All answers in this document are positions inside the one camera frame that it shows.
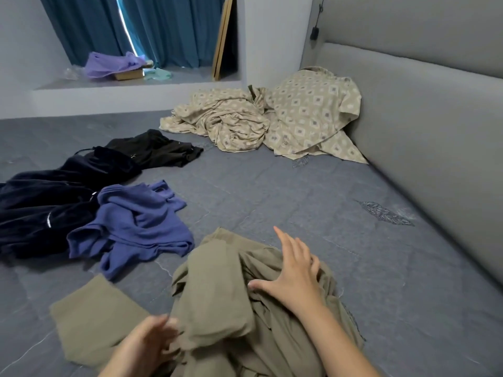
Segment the teal curtain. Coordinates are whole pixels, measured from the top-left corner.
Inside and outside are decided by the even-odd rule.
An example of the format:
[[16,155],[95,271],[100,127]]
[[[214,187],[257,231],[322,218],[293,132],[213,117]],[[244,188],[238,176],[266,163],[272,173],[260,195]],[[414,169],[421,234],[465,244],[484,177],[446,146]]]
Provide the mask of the teal curtain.
[[41,0],[66,55],[84,66],[92,51],[122,56],[132,51],[116,0]]
[[209,66],[224,0],[121,0],[145,55],[157,66]]

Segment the gray mattress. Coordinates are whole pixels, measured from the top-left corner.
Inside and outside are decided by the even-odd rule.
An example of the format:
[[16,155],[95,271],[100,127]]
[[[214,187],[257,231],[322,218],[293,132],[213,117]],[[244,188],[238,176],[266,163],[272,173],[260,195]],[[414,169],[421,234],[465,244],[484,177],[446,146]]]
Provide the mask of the gray mattress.
[[[60,166],[75,151],[157,128],[165,112],[0,121],[0,181]],[[278,246],[277,225],[304,240],[335,273],[337,293],[384,374],[503,373],[503,293],[372,167],[330,156],[292,162],[262,146],[223,153],[209,139],[184,168],[143,172],[187,202],[179,216],[196,241],[218,226]],[[117,286],[148,311],[168,312],[171,275],[184,260],[163,254]],[[0,376],[82,377],[65,361],[49,306],[88,282],[97,265],[64,255],[0,262]]]

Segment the white wall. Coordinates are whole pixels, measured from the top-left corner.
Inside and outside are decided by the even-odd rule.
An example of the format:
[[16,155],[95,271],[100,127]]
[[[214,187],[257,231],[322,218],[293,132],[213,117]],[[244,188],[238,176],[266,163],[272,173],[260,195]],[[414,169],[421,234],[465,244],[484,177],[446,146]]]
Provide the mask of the white wall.
[[[244,0],[244,31],[240,30],[239,38],[244,39],[245,45],[240,61],[245,67],[242,71],[245,84],[274,87],[299,69],[311,2]],[[242,12],[239,12],[242,28]]]
[[40,0],[0,0],[0,119],[38,113],[32,90],[70,66]]

